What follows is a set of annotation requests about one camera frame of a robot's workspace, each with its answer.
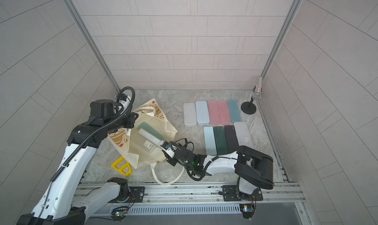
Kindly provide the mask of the floral canvas tote bag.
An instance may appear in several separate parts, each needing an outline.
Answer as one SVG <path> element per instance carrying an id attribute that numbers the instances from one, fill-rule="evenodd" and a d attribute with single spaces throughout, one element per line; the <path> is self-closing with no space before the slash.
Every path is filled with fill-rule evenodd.
<path id="1" fill-rule="evenodd" d="M 167 119 L 156 99 L 151 99 L 134 110 L 138 114 L 134 128 L 122 127 L 115 133 L 108 134 L 107 139 L 121 154 L 121 156 L 135 169 L 142 166 L 150 166 L 156 182 L 160 185 L 171 185 L 177 182 L 184 173 L 182 168 L 180 174 L 169 182 L 161 182 L 155 173 L 155 166 L 166 160 L 160 144 L 155 144 L 151 138 L 140 134 L 140 130 L 156 137 L 161 141 L 174 141 L 177 134 L 176 128 Z"/>

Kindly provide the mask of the frosted clear pen case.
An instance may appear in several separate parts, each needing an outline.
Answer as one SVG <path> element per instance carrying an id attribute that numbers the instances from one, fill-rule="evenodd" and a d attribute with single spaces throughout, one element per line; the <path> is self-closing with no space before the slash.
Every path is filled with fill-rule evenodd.
<path id="1" fill-rule="evenodd" d="M 157 160 L 160 157 L 164 157 L 162 151 L 143 136 L 134 136 L 131 139 L 130 146 L 133 148 L 134 153 L 144 160 Z"/>

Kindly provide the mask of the pale mint case lid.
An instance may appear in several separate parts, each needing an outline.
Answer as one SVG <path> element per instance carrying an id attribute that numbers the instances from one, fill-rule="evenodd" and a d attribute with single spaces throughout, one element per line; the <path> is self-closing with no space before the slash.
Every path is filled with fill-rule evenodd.
<path id="1" fill-rule="evenodd" d="M 216 149 L 216 142 L 215 142 L 215 135 L 214 135 L 213 127 L 211 126 L 204 127 L 203 131 L 204 131 L 206 154 L 216 156 L 217 149 Z"/>

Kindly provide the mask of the white glossy tin pencil case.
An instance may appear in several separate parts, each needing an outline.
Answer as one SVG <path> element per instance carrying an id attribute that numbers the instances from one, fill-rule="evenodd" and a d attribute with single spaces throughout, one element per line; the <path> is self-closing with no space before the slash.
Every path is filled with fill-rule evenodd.
<path id="1" fill-rule="evenodd" d="M 195 103 L 184 103 L 184 125 L 186 127 L 193 127 L 197 125 Z"/>

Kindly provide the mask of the dark green pencil case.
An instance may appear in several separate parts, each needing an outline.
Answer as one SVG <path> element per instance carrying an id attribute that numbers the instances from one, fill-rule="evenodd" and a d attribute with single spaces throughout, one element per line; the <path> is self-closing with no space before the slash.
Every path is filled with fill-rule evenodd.
<path id="1" fill-rule="evenodd" d="M 226 142 L 225 132 L 223 126 L 216 126 L 213 128 L 217 155 L 228 154 L 228 146 Z"/>

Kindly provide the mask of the pale mint pencil case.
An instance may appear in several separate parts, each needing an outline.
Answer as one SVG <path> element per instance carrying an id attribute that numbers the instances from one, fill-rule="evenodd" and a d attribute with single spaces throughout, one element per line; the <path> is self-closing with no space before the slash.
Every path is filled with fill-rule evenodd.
<path id="1" fill-rule="evenodd" d="M 208 104 L 206 101 L 196 101 L 196 118 L 198 125 L 208 125 L 210 123 Z"/>

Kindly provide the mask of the dark grey pencil case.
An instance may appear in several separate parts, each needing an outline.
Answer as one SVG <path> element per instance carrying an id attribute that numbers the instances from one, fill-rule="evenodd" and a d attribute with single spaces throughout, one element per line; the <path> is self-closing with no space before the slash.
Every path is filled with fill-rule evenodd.
<path id="1" fill-rule="evenodd" d="M 238 151 L 239 143 L 238 143 L 234 126 L 233 125 L 224 126 L 224 133 L 225 133 L 228 153 Z"/>

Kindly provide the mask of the pink translucent pencil case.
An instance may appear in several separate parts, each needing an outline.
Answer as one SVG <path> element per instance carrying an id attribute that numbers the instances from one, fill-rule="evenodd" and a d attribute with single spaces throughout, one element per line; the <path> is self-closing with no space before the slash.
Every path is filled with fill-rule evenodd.
<path id="1" fill-rule="evenodd" d="M 218 110 L 219 110 L 220 124 L 223 126 L 230 125 L 231 119 L 230 119 L 227 101 L 218 101 Z"/>

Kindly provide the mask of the teal translucent pencil case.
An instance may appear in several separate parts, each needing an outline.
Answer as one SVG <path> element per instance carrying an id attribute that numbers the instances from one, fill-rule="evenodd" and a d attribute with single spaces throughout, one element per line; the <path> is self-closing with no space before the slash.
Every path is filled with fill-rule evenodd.
<path id="1" fill-rule="evenodd" d="M 240 115 L 238 101 L 235 100 L 235 99 L 228 99 L 227 105 L 228 105 L 228 110 L 229 110 L 231 122 L 232 123 L 241 122 L 242 119 L 241 119 L 241 115 Z"/>

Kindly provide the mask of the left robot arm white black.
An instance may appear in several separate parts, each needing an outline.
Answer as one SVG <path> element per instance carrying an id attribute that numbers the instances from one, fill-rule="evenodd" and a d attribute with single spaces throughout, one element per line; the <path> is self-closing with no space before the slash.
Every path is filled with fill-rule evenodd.
<path id="1" fill-rule="evenodd" d="M 92 116 L 78 125 L 68 140 L 65 155 L 50 185 L 31 213 L 21 215 L 19 225 L 83 225 L 108 202 L 124 202 L 130 197 L 126 179 L 111 178 L 103 186 L 85 196 L 83 202 L 73 202 L 79 182 L 109 133 L 121 128 L 132 129 L 138 114 Z"/>

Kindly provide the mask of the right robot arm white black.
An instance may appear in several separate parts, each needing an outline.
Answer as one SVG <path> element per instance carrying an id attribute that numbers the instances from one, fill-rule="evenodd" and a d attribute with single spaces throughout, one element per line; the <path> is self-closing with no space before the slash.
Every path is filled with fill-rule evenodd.
<path id="1" fill-rule="evenodd" d="M 257 198 L 261 189 L 274 188 L 273 158 L 250 147 L 242 145 L 237 151 L 220 156 L 194 154 L 173 141 L 165 141 L 160 147 L 167 161 L 172 166 L 183 166 L 194 181 L 201 181 L 205 176 L 218 173 L 238 175 L 236 188 L 220 193 L 225 200 L 252 201 Z"/>

